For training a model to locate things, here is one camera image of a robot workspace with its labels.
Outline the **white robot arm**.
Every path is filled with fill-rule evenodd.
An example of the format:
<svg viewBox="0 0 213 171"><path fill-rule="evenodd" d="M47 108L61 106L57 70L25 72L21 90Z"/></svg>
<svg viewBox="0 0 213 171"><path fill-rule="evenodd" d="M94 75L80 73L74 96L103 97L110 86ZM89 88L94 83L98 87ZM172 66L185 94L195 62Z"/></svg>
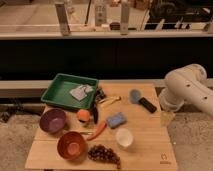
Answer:
<svg viewBox="0 0 213 171"><path fill-rule="evenodd" d="M159 102L165 111L178 111L185 102L196 106L213 117L213 90L203 82L207 79L205 68L190 64L168 72L165 88L159 94Z"/></svg>

